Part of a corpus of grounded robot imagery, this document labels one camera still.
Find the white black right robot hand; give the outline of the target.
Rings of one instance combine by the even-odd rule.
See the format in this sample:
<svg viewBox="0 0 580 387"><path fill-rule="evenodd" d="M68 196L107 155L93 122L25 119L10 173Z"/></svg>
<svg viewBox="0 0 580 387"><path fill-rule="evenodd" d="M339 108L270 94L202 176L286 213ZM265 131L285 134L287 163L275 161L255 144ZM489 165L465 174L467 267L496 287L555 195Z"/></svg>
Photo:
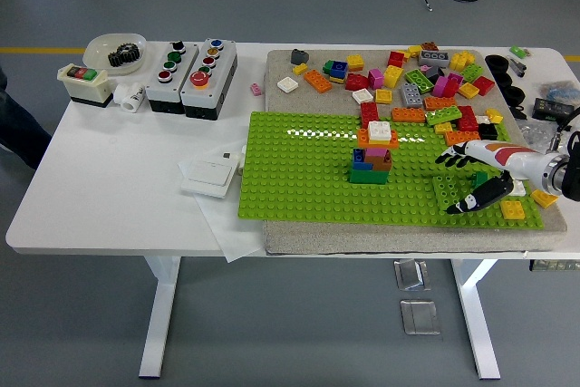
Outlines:
<svg viewBox="0 0 580 387"><path fill-rule="evenodd" d="M498 140L469 140L448 147L435 162L444 163L446 167L456 165L458 168L470 162L480 162L501 170L499 176L484 182L464 199L446 209L448 214L454 215L478 211L501 200L513 191L516 179L529 179L538 188L556 195L557 190L550 187L549 180L555 174L557 165L564 161L557 152L543 154Z"/></svg>

